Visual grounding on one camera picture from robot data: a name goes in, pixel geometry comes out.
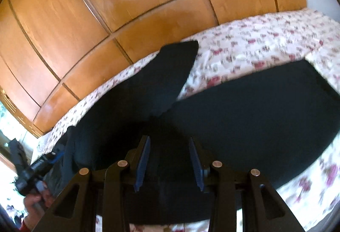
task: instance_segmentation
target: red sleeve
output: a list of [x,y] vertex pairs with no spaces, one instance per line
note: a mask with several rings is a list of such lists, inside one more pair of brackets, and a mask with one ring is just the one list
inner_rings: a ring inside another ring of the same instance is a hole
[[21,228],[19,229],[19,231],[20,231],[20,232],[31,232],[31,231],[27,228],[27,226],[26,226],[24,220],[23,220],[23,223],[22,223]]

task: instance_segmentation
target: triangular cutout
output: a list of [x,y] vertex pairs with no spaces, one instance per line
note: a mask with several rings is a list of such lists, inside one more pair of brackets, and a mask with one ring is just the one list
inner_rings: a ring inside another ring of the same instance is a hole
[[71,191],[68,192],[65,199],[58,205],[54,211],[54,215],[62,218],[71,219],[74,212],[75,202],[77,201],[79,185],[73,185]]
[[260,185],[263,204],[265,206],[266,217],[268,220],[280,218],[285,215],[283,209],[274,200],[273,196],[269,193],[266,186]]

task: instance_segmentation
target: mattress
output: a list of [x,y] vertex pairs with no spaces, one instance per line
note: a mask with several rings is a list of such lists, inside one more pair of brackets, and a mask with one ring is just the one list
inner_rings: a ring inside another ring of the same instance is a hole
[[[340,24],[311,9],[249,17],[205,30],[185,40],[197,40],[193,68],[178,100],[204,89],[291,61],[306,59],[340,94]],[[39,142],[34,155],[49,152],[67,128],[76,125],[108,90],[136,74],[157,52],[101,85],[61,118]],[[303,173],[278,189],[307,231],[340,200],[340,134]],[[242,212],[237,212],[242,231]],[[98,217],[98,229],[101,219]],[[209,220],[194,224],[135,226],[131,231],[208,231]]]

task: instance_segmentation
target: silver bolt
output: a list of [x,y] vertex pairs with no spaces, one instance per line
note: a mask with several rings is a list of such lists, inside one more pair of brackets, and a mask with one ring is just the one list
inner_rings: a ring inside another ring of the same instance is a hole
[[88,174],[88,172],[89,172],[88,168],[82,168],[82,169],[80,169],[80,171],[79,171],[79,173],[80,173],[82,176]]
[[260,175],[260,171],[258,169],[252,169],[250,171],[250,173],[253,175],[253,176],[259,176]]
[[118,166],[119,167],[125,167],[125,166],[127,166],[127,161],[126,160],[120,160],[120,161],[118,161]]
[[220,167],[222,167],[222,165],[223,165],[221,161],[214,161],[212,164],[213,164],[213,166],[216,167],[216,168],[220,168]]

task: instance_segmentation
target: human hand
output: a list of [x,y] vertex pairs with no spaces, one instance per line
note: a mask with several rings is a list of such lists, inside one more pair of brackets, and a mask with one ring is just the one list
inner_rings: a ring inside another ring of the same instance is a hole
[[49,208],[54,202],[54,198],[51,192],[48,189],[45,189],[40,194],[28,194],[23,199],[23,204],[28,212],[28,215],[25,217],[24,222],[29,230],[33,230],[35,226],[38,224],[40,219],[43,217],[43,213],[35,207],[35,204],[38,203],[41,199],[44,199],[45,206]]

